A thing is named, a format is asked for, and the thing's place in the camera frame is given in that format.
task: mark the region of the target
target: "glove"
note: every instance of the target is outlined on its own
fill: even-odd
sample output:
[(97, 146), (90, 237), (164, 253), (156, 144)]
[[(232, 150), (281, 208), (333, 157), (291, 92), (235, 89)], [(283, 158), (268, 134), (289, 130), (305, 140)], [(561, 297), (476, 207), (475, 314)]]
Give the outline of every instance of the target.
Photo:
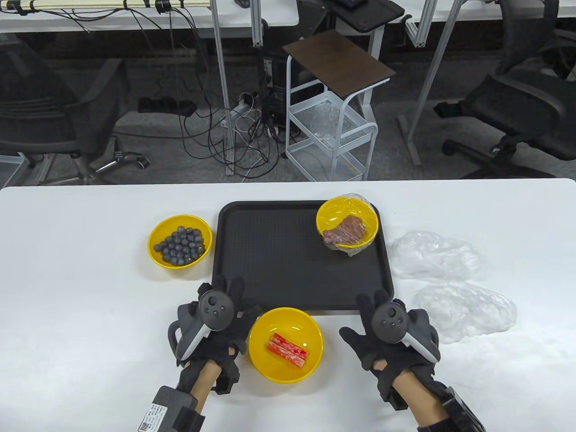
[[(419, 379), (426, 376), (431, 379), (434, 364), (402, 342), (389, 344), (376, 337), (372, 330), (372, 315), (378, 306), (386, 302), (386, 293), (383, 290), (374, 293), (374, 304), (366, 294), (359, 294), (356, 303), (366, 335), (359, 335), (349, 327), (342, 327), (340, 336), (356, 352), (364, 370), (369, 370), (378, 378), (378, 391), (382, 399), (390, 402), (396, 410), (405, 410), (408, 404), (392, 387), (392, 383), (404, 369), (412, 370)], [(394, 299), (394, 302), (406, 309), (402, 301)], [(382, 371), (374, 369), (374, 363), (379, 360), (386, 360), (388, 363)]]
[[(246, 338), (254, 322), (262, 312), (260, 305), (245, 307), (242, 303), (242, 295), (244, 294), (243, 279), (233, 279), (228, 289), (226, 287), (226, 279), (222, 276), (215, 276), (213, 282), (213, 285), (203, 283), (198, 288), (198, 297), (200, 298), (200, 296), (210, 290), (224, 291), (232, 300), (236, 314), (238, 312), (244, 312), (244, 314), (240, 318), (236, 316), (224, 330), (211, 332), (207, 338), (203, 338), (192, 355), (184, 362), (187, 366), (180, 373), (180, 382), (177, 389), (187, 393), (192, 391), (200, 371), (208, 360), (214, 361), (222, 368), (222, 373), (216, 380), (216, 386), (213, 390), (219, 395), (230, 393), (232, 385), (240, 379), (240, 372), (234, 360), (238, 353), (244, 354), (246, 352)], [(195, 314), (197, 309), (197, 301), (190, 303), (191, 314)]]

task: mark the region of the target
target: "sticker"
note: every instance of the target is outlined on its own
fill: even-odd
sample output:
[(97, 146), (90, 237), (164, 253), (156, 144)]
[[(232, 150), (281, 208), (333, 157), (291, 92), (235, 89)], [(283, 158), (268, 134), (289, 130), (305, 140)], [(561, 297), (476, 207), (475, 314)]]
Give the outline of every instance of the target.
[(158, 432), (158, 429), (160, 429), (160, 425), (162, 424), (162, 420), (164, 419), (167, 410), (167, 407), (158, 404), (152, 404), (144, 416), (144, 420), (140, 424), (138, 432)]

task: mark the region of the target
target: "bowl rim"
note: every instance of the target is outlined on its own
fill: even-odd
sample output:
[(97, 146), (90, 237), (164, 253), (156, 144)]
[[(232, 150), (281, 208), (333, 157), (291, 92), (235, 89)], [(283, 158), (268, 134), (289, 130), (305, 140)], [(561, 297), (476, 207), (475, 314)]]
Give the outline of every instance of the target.
[[(318, 361), (316, 362), (316, 364), (310, 369), (310, 371), (308, 371), (306, 374), (304, 374), (303, 376), (296, 378), (294, 380), (277, 380), (275, 378), (271, 378), (268, 375), (264, 374), (255, 364), (254, 361), (252, 360), (252, 354), (251, 354), (251, 349), (250, 349), (250, 340), (252, 339), (252, 330), (254, 330), (254, 327), (256, 326), (256, 324), (258, 323), (258, 321), (268, 315), (271, 312), (277, 311), (277, 310), (292, 310), (292, 311), (296, 311), (301, 315), (306, 316), (306, 318), (308, 318), (310, 321), (312, 321), (312, 323), (314, 324), (314, 327), (318, 330), (318, 334), (320, 335), (320, 356), (318, 357)], [(324, 334), (322, 333), (322, 330), (320, 329), (320, 326), (318, 325), (318, 323), (316, 322), (316, 320), (314, 318), (312, 318), (312, 316), (309, 313), (304, 312), (303, 310), (297, 309), (297, 308), (291, 308), (289, 306), (283, 306), (280, 308), (274, 308), (274, 309), (270, 309), (267, 312), (264, 312), (262, 315), (260, 315), (260, 317), (258, 318), (258, 320), (254, 323), (254, 325), (252, 326), (252, 328), (250, 329), (250, 334), (248, 335), (248, 355), (250, 356), (250, 361), (252, 362), (252, 365), (254, 366), (254, 369), (256, 369), (258, 371), (258, 373), (260, 375), (262, 375), (264, 378), (275, 382), (277, 384), (296, 384), (297, 382), (303, 381), (306, 378), (308, 378), (310, 375), (312, 375), (316, 369), (318, 369), (318, 367), (320, 366), (320, 363), (322, 362), (322, 358), (324, 357)]]
[[(171, 265), (171, 264), (162, 263), (162, 262), (158, 261), (158, 260), (156, 259), (156, 257), (154, 257), (154, 255), (152, 254), (152, 251), (153, 251), (154, 249), (153, 249), (153, 247), (152, 247), (152, 245), (151, 245), (151, 241), (152, 241), (152, 235), (154, 234), (154, 232), (158, 229), (158, 227), (159, 227), (160, 225), (162, 225), (164, 222), (170, 221), (171, 219), (180, 218), (180, 217), (182, 217), (182, 216), (193, 217), (193, 218), (196, 218), (196, 219), (202, 221), (202, 223), (204, 223), (204, 224), (208, 227), (208, 230), (210, 230), (210, 241), (208, 242), (207, 245), (205, 245), (205, 246), (206, 246), (206, 250), (204, 251), (204, 253), (203, 253), (203, 254), (200, 256), (200, 258), (198, 258), (196, 261), (194, 261), (193, 263), (190, 263), (190, 264), (186, 264), (185, 266), (175, 267), (175, 266), (173, 266), (173, 265)], [(204, 219), (202, 219), (200, 216), (196, 216), (196, 215), (193, 215), (193, 214), (177, 214), (177, 215), (175, 215), (175, 216), (170, 216), (169, 218), (164, 219), (163, 221), (159, 222), (158, 225), (156, 225), (156, 226), (154, 227), (154, 229), (150, 232), (150, 235), (148, 236), (148, 242), (147, 242), (148, 255), (150, 256), (150, 259), (152, 259), (152, 261), (154, 261), (154, 262), (155, 262), (156, 264), (158, 264), (160, 267), (167, 268), (168, 270), (184, 270), (185, 268), (190, 268), (190, 267), (192, 267), (192, 266), (195, 266), (195, 265), (198, 264), (200, 261), (202, 261), (202, 260), (208, 255), (208, 252), (209, 252), (210, 249), (212, 248), (212, 243), (213, 243), (213, 241), (214, 241), (214, 233), (212, 232), (212, 228), (210, 227), (210, 225), (208, 225), (208, 223), (207, 223)]]
[[(320, 214), (320, 211), (322, 210), (322, 208), (328, 204), (330, 201), (332, 201), (333, 199), (336, 198), (340, 198), (339, 196), (335, 197), (335, 198), (331, 198), (329, 200), (327, 200), (326, 202), (324, 202), (324, 204), (322, 204), (320, 206), (320, 208), (318, 209), (318, 212), (316, 213), (316, 229), (320, 232), (320, 228), (318, 228), (318, 217)], [(360, 201), (361, 203), (364, 203), (365, 205), (367, 205), (367, 207), (370, 209), (370, 211), (372, 213), (374, 213), (374, 216), (376, 217), (376, 230), (374, 231), (374, 234), (372, 236), (370, 236), (367, 240), (363, 241), (360, 244), (357, 245), (346, 245), (346, 244), (337, 244), (336, 246), (339, 248), (343, 248), (343, 249), (358, 249), (358, 248), (363, 248), (364, 246), (369, 245), (375, 238), (376, 235), (378, 235), (378, 230), (380, 229), (380, 220), (378, 219), (378, 214), (376, 213), (376, 210), (374, 210), (374, 208), (372, 207), (372, 205), (370, 203), (364, 202), (361, 199), (358, 198), (351, 198), (351, 199), (356, 199), (358, 201)]]

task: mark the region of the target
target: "forearm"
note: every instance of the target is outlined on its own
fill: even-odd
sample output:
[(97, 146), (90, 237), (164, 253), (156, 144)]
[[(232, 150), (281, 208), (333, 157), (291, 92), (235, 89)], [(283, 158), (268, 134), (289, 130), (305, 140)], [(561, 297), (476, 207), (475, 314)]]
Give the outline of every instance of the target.
[(198, 401), (198, 405), (196, 406), (196, 412), (198, 414), (202, 413), (202, 408), (204, 408), (204, 404), (206, 403), (206, 399), (210, 394), (210, 390), (212, 390), (212, 387), (214, 386), (214, 383), (220, 376), (221, 372), (222, 368), (212, 360), (208, 360), (200, 372), (198, 380), (196, 383), (194, 383), (192, 391), (190, 392), (192, 396), (194, 396)]
[[(379, 360), (374, 369), (383, 370), (386, 365), (386, 360)], [(435, 425), (448, 418), (440, 401), (409, 370), (398, 375), (392, 386), (410, 407), (418, 426)]]

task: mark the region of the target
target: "yellow bowl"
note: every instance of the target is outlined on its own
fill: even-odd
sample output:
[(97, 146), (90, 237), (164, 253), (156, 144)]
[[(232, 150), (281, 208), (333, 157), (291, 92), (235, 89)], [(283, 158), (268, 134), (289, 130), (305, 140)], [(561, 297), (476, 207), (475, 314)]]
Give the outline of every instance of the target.
[(348, 216), (359, 217), (366, 225), (366, 234), (362, 242), (357, 245), (338, 245), (343, 249), (358, 249), (368, 245), (378, 233), (380, 223), (378, 215), (370, 204), (349, 196), (338, 196), (326, 201), (316, 213), (316, 228), (322, 235), (324, 231), (336, 228)]
[[(199, 229), (200, 232), (202, 233), (202, 237), (204, 238), (204, 247), (206, 250), (202, 255), (200, 255), (200, 258), (198, 258), (193, 263), (177, 267), (164, 262), (164, 260), (162, 259), (162, 254), (160, 252), (156, 252), (154, 250), (154, 246), (160, 243), (161, 241), (164, 241), (166, 237), (171, 236), (172, 233), (176, 231), (179, 226), (183, 226), (185, 228)], [(160, 267), (170, 268), (174, 270), (181, 270), (183, 268), (195, 266), (200, 261), (202, 261), (206, 257), (206, 255), (208, 255), (208, 252), (212, 248), (212, 240), (213, 240), (212, 230), (210, 229), (209, 225), (205, 223), (205, 221), (203, 221), (197, 216), (191, 216), (189, 214), (181, 214), (179, 216), (173, 216), (171, 218), (166, 219), (165, 221), (160, 222), (158, 226), (154, 228), (154, 230), (150, 234), (150, 237), (148, 237), (148, 254), (150, 255), (150, 258), (152, 258), (152, 261), (154, 261)]]
[[(274, 333), (308, 351), (302, 368), (266, 349)], [(324, 337), (316, 321), (299, 309), (272, 309), (258, 318), (248, 337), (248, 352), (260, 374), (279, 384), (303, 381), (318, 368), (324, 354)]]

